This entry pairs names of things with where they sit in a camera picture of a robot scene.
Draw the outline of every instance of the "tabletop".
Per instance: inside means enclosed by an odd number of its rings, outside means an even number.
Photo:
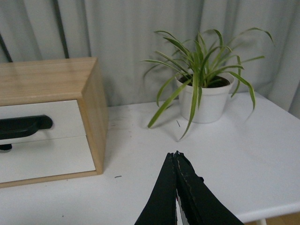
[[[132,225],[177,150],[242,222],[300,211],[300,120],[256,100],[251,113],[250,96],[238,93],[218,121],[193,123],[180,141],[187,121],[177,101],[151,129],[155,103],[110,107],[104,174],[2,188],[0,224]]]

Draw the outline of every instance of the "white flower pot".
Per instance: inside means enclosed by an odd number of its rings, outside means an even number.
[[[222,74],[221,77],[229,81],[229,85],[220,88],[202,88],[200,108],[196,107],[193,118],[195,123],[211,123],[217,121],[223,112],[228,93],[233,86],[234,77],[230,74]],[[176,80],[177,86],[182,83]],[[186,86],[179,94],[180,112],[185,119],[189,119],[192,103],[193,87]]]

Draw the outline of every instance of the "soil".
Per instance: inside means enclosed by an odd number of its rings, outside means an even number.
[[[220,87],[224,87],[224,86],[227,86],[230,84],[230,82],[223,78],[223,77],[220,77],[220,76],[215,76],[212,81],[215,81],[215,80],[220,80],[219,82],[215,82],[211,85],[209,85],[207,88],[220,88]],[[184,83],[187,79],[183,76],[182,78],[179,79],[179,82],[181,83]]]

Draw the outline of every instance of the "wooden box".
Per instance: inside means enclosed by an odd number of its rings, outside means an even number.
[[[52,127],[0,140],[12,145],[0,153],[0,188],[103,173],[108,111],[97,58],[0,64],[0,120],[37,115]]]

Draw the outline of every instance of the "curtain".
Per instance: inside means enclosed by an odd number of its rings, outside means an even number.
[[[243,76],[300,118],[299,23],[300,0],[7,0],[0,1],[0,62],[95,56],[109,105],[150,102],[172,76],[167,69],[143,76],[150,64],[142,60],[173,51],[154,31],[184,41],[199,30],[216,28],[229,39],[259,27],[275,45],[263,34],[245,36],[251,44],[238,54],[266,58],[245,64]]]

